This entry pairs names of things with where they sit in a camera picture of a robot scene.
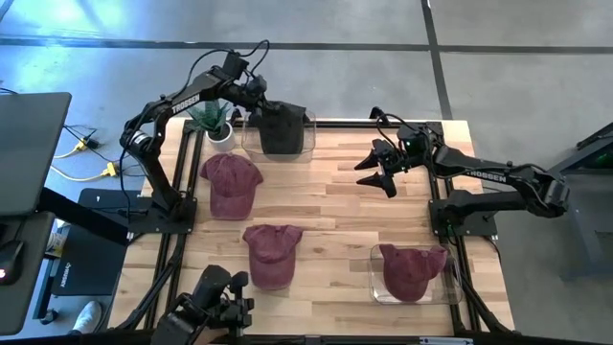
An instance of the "gray floor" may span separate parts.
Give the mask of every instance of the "gray floor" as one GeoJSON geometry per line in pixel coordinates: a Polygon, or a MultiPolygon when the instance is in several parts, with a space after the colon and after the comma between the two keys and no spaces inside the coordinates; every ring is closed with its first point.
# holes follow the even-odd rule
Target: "gray floor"
{"type": "MultiPolygon", "coordinates": [[[[441,44],[613,45],[607,0],[431,0],[441,44]]],[[[285,43],[424,44],[419,0],[171,0],[123,2],[15,0],[0,38],[95,37],[285,43]]],[[[101,129],[102,153],[119,156],[126,119],[157,95],[176,90],[198,50],[0,46],[0,84],[19,92],[68,91],[68,124],[101,129]]],[[[222,57],[201,62],[200,69],[222,57]]],[[[611,122],[613,56],[442,54],[454,119],[468,120],[477,153],[488,159],[552,166],[577,140],[611,122]]],[[[408,119],[440,119],[428,52],[271,51],[260,68],[269,99],[304,104],[319,117],[363,118],[380,105],[408,119]]],[[[74,146],[64,134],[57,152],[74,146]]],[[[58,163],[79,176],[103,169],[82,153],[58,163]]],[[[142,180],[130,178],[128,188],[142,180]]],[[[116,179],[79,184],[50,173],[47,185],[73,199],[85,187],[119,188],[116,179]]],[[[516,328],[524,334],[613,343],[613,281],[563,282],[580,261],[566,218],[496,216],[516,328]]],[[[84,299],[66,301],[64,322],[22,335],[69,328],[84,299]]]]}

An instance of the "wooden tabletop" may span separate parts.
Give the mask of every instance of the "wooden tabletop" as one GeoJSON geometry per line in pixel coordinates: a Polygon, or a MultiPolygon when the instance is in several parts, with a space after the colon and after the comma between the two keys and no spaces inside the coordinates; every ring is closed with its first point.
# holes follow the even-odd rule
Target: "wooden tabletop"
{"type": "MultiPolygon", "coordinates": [[[[167,126],[160,161],[169,180],[184,120],[172,119],[167,126]]],[[[466,121],[442,123],[446,143],[473,155],[466,121]]],[[[395,133],[394,129],[386,130],[390,136],[395,133]]],[[[198,214],[188,237],[178,291],[192,292],[207,265],[221,265],[233,274],[248,271],[248,247],[241,239],[246,227],[292,224],[305,229],[298,244],[294,279],[289,288],[279,291],[263,291],[253,285],[246,288],[245,295],[256,300],[248,334],[452,334],[449,306],[383,306],[374,302],[369,293],[368,259],[374,245],[438,243],[430,230],[426,204],[431,195],[424,168],[397,174],[398,193],[392,199],[379,189],[355,184],[357,179],[373,173],[355,172],[353,166],[365,157],[377,136],[372,129],[318,128],[310,163],[257,163],[264,182],[258,186],[247,220],[212,219],[210,184],[198,177],[198,214]]],[[[237,139],[235,153],[246,156],[237,139]]],[[[187,184],[193,142],[194,139],[188,148],[182,189],[187,184]]],[[[214,154],[205,140],[200,164],[214,154]]],[[[444,197],[443,184],[440,186],[444,197]]],[[[454,186],[482,192],[480,180],[475,178],[456,177],[454,186]]],[[[150,194],[147,183],[143,191],[150,194]]],[[[110,327],[125,320],[150,287],[160,238],[145,235],[127,249],[110,327]]],[[[465,243],[473,285],[501,322],[512,328],[496,252],[481,238],[466,238],[465,243]]],[[[158,317],[166,304],[166,294],[165,288],[158,317]]],[[[464,302],[461,309],[468,327],[464,302]]]]}

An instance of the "black mouse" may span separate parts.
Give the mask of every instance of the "black mouse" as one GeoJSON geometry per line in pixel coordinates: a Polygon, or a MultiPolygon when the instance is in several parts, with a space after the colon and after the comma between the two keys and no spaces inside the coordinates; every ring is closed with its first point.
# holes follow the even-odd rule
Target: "black mouse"
{"type": "Polygon", "coordinates": [[[21,275],[22,241],[8,241],[0,245],[0,286],[11,285],[21,275]]]}

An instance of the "baseball cap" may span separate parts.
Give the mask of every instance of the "baseball cap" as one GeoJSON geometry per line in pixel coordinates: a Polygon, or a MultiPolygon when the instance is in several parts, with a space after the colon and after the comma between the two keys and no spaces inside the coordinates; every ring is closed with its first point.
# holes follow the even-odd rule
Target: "baseball cap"
{"type": "Polygon", "coordinates": [[[440,246],[420,250],[381,244],[379,249],[383,254],[385,287],[403,302],[419,301],[428,288],[428,281],[443,270],[447,259],[447,250],[440,246]]]}
{"type": "Polygon", "coordinates": [[[242,239],[249,244],[249,270],[261,289],[287,288],[294,278],[296,244],[303,230],[292,225],[255,225],[242,239]]]}
{"type": "Polygon", "coordinates": [[[220,153],[204,163],[200,176],[211,181],[211,215],[214,218],[240,220],[249,217],[256,187],[263,182],[253,163],[232,153],[220,153]]]}

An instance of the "shoe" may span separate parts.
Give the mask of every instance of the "shoe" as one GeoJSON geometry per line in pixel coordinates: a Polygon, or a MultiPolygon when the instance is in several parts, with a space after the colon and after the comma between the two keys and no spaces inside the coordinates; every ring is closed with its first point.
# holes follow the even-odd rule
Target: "shoe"
{"type": "Polygon", "coordinates": [[[83,310],[80,311],[73,331],[82,334],[93,333],[102,321],[102,305],[96,301],[90,301],[83,310]]]}

